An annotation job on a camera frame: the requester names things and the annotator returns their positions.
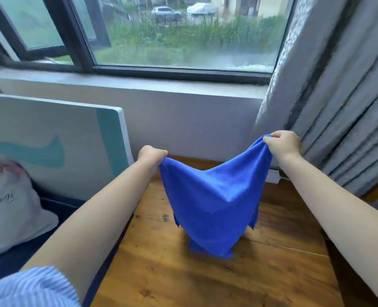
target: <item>window frame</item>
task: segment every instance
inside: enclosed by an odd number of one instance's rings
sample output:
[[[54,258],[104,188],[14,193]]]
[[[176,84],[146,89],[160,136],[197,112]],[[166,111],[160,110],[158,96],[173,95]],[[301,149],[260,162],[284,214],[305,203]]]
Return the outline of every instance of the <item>window frame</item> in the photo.
[[[233,70],[205,70],[196,68],[175,68],[137,65],[97,65],[93,52],[89,48],[88,39],[84,37],[84,29],[80,22],[72,0],[43,0],[47,10],[57,28],[59,35],[70,55],[74,65],[53,62],[33,62],[28,59],[13,61],[9,58],[0,45],[0,65],[20,70],[44,70],[56,72],[76,72],[83,74],[109,75],[116,77],[138,77],[149,79],[203,81],[213,83],[236,83],[268,85],[272,73],[246,72]],[[284,46],[284,41],[289,31],[291,19],[294,14],[297,0],[293,0],[289,18],[284,31],[282,43],[277,55],[275,67]]]
[[[98,0],[84,0],[89,16],[91,17],[92,27],[96,38],[89,40],[92,47],[108,47],[110,46],[109,36],[107,34],[102,17],[100,15],[100,7]],[[20,33],[14,26],[5,9],[0,4],[0,31],[6,37],[17,56],[23,61],[35,61],[45,57],[60,57],[68,55],[69,52],[65,45],[47,46],[40,48],[28,48]]]

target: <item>forearm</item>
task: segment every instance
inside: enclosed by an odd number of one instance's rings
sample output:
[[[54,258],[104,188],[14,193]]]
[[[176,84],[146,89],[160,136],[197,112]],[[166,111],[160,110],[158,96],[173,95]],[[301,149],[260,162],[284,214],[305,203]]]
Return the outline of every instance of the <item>forearm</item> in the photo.
[[[82,302],[144,193],[154,166],[138,161],[126,169],[74,212],[22,269],[56,267]]]
[[[279,160],[341,254],[378,296],[378,211],[300,156]]]

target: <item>microfiber towel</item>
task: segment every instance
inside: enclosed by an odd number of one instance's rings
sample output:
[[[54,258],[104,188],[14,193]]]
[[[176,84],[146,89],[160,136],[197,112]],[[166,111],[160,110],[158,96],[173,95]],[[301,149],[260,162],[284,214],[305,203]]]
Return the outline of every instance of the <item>microfiber towel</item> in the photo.
[[[165,158],[160,171],[166,195],[192,251],[233,257],[231,247],[257,221],[271,158],[263,137],[232,160],[205,171]]]

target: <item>striped sleeve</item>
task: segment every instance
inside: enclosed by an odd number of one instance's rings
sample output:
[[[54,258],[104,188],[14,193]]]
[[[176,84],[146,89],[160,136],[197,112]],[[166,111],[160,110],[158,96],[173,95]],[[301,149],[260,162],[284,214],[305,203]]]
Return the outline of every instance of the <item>striped sleeve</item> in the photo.
[[[35,267],[0,280],[0,307],[79,307],[68,279],[54,267]]]

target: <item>wooden desk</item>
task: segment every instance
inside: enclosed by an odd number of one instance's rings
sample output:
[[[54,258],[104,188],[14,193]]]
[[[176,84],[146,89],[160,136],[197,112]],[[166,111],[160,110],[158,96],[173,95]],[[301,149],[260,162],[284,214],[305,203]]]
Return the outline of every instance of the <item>wooden desk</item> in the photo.
[[[192,253],[188,241],[155,178],[92,306],[343,306],[320,226],[289,181],[266,183],[233,259]]]

